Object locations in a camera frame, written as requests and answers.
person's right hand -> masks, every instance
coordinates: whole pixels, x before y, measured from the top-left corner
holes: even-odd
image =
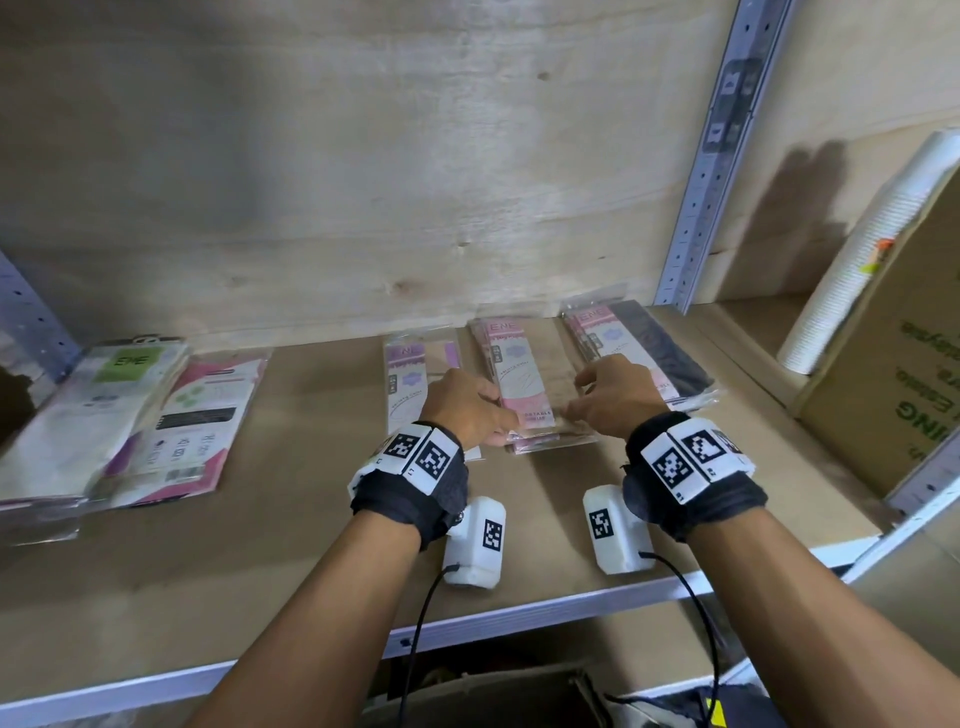
[[[592,384],[593,389],[566,406],[566,417],[583,420],[602,435],[628,440],[639,425],[670,411],[650,370],[622,353],[590,362],[574,382],[578,387]]]

wire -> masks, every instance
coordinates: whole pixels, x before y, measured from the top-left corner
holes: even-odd
[[[400,710],[396,714],[397,728],[403,725],[404,714],[407,712],[407,695],[410,693],[410,679],[414,674],[414,658],[417,656],[417,643],[420,641],[420,630],[423,628],[423,620],[426,618],[426,609],[430,606],[430,599],[433,598],[433,593],[436,592],[437,587],[440,586],[440,580],[444,578],[444,574],[453,573],[459,569],[459,564],[450,564],[450,566],[444,567],[444,569],[437,574],[437,578],[433,580],[430,591],[426,593],[426,599],[423,601],[422,609],[420,609],[420,618],[417,619],[417,629],[414,630],[414,640],[410,643],[410,663],[407,665],[407,678],[403,681],[403,695],[400,697]]]
[[[707,708],[707,715],[704,717],[704,722],[707,726],[710,726],[710,721],[713,718],[713,711],[716,708],[717,704],[717,693],[720,690],[720,657],[717,654],[717,641],[716,635],[713,633],[713,624],[710,622],[710,618],[707,616],[707,610],[704,608],[704,605],[701,603],[700,599],[697,598],[697,595],[693,593],[693,589],[690,588],[689,583],[684,579],[684,575],[680,573],[680,570],[677,569],[673,564],[664,559],[657,553],[653,551],[639,551],[640,558],[643,559],[654,559],[664,564],[668,569],[673,571],[674,575],[680,579],[680,583],[684,585],[686,590],[690,593],[690,597],[693,599],[693,604],[697,608],[697,612],[700,613],[700,619],[703,620],[704,629],[707,630],[707,641],[710,644],[710,661],[713,662],[713,687],[710,688],[710,703]],[[630,703],[636,703],[643,698],[638,697],[615,697],[613,695],[604,695],[605,698],[610,700],[611,703],[620,703],[621,705],[629,705]]]

transparent plastic wrap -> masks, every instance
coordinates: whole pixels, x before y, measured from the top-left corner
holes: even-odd
[[[558,324],[557,319],[496,316],[469,325],[500,387],[501,404],[519,416],[520,430],[508,435],[508,447],[517,454],[596,441],[586,423],[561,414],[580,393],[573,383],[577,367]]]
[[[156,336],[92,347],[7,443],[0,458],[0,543],[61,541],[107,502],[110,461],[156,422],[189,347]]]
[[[191,356],[149,430],[137,433],[102,480],[105,508],[149,505],[217,488],[272,349]]]
[[[463,357],[454,327],[418,328],[391,334],[383,342],[387,373],[387,434],[420,418],[427,385],[449,369],[460,369]],[[479,446],[464,453],[480,460]]]
[[[622,353],[647,367],[671,409],[689,412],[719,398],[713,377],[638,302],[586,294],[564,302],[561,317],[585,358]]]

person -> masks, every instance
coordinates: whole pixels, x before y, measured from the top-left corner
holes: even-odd
[[[681,506],[650,477],[638,451],[686,415],[667,409],[648,370],[616,354],[576,384],[592,389],[566,415],[626,442],[628,507],[689,544],[788,723],[957,725],[960,680],[817,561],[751,478],[734,473]],[[502,445],[517,427],[497,396],[458,369],[430,385],[421,423],[458,450],[434,494],[398,474],[361,472],[351,521],[189,728],[356,721],[417,554],[466,505],[463,450]]]

cardboard box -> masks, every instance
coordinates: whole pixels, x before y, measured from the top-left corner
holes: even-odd
[[[960,424],[960,173],[942,182],[794,410],[886,496]]]

